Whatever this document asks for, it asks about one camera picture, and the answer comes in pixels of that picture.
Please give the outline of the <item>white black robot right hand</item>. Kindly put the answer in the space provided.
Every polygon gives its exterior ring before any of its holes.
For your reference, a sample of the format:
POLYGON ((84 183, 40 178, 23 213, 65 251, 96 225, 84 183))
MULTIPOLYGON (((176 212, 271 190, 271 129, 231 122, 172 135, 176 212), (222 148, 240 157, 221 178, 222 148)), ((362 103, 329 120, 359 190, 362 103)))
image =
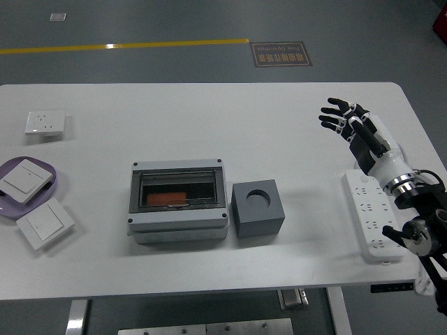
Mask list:
POLYGON ((389 194, 404 183, 414 183, 413 169, 378 115, 338 98, 329 98, 328 102, 332 107, 322 107, 318 119, 322 127, 348 142, 364 174, 374 177, 389 194))

